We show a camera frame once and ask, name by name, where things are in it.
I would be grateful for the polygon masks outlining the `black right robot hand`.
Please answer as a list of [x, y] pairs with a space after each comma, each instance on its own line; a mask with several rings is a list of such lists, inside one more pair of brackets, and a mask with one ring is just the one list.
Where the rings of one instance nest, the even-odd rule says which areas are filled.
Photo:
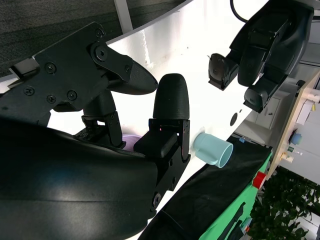
[[[124, 240], [142, 231], [190, 161], [184, 77], [156, 80], [96, 23], [12, 66], [0, 96], [0, 237]], [[112, 96], [155, 93], [148, 132], [125, 149]]]

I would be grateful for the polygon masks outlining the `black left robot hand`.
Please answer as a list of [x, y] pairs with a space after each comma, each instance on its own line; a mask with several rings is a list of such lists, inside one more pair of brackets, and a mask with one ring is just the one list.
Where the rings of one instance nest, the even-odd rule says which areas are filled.
[[210, 56], [209, 83], [223, 91], [237, 79], [247, 88], [244, 105], [261, 113], [304, 55], [314, 10], [309, 1], [269, 0], [245, 22], [227, 56]]

